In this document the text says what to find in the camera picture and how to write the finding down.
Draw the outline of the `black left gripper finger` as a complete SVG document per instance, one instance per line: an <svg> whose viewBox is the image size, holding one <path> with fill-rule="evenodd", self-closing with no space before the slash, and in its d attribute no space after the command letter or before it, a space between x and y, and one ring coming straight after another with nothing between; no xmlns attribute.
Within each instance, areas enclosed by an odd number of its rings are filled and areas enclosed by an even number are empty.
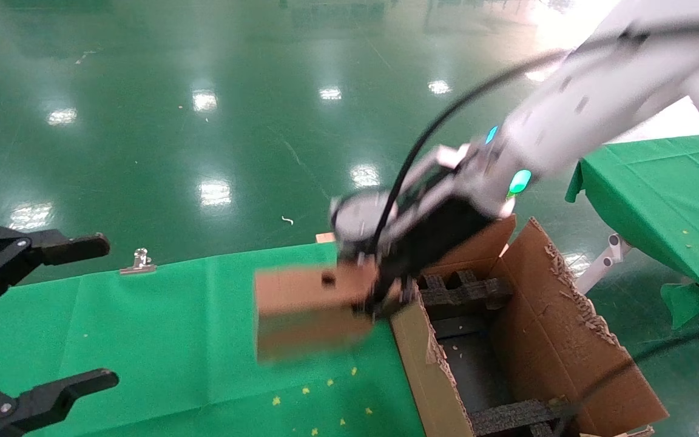
<svg viewBox="0 0 699 437"><path fill-rule="evenodd" d="M23 436L64 421L78 399L116 387L119 381L114 371L99 368L36 385L16 398L0 391L0 436Z"/></svg>
<svg viewBox="0 0 699 437"><path fill-rule="evenodd" d="M0 227L0 297L39 266L66 265L108 255L101 233L67 238L56 229L21 232Z"/></svg>

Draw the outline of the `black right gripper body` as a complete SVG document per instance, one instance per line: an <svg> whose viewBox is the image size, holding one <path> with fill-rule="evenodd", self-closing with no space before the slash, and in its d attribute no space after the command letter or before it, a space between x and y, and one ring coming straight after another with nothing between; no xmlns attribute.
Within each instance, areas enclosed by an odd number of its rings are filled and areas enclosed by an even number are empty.
<svg viewBox="0 0 699 437"><path fill-rule="evenodd" d="M332 201L338 240L372 240L382 270L415 277L452 249L510 215L508 201L482 200L482 174L467 165L418 166L408 174L385 226L391 191L366 188Z"/></svg>

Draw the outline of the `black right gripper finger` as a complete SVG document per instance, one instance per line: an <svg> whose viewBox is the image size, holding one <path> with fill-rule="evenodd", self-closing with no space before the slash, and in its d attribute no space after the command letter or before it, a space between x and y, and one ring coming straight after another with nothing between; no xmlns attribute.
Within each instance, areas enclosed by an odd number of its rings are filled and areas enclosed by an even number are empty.
<svg viewBox="0 0 699 437"><path fill-rule="evenodd" d="M336 240L338 265L378 266L377 247L372 240Z"/></svg>
<svg viewBox="0 0 699 437"><path fill-rule="evenodd" d="M353 304L353 312L371 320L389 319L415 302L418 292L415 277L382 270L369 294Z"/></svg>

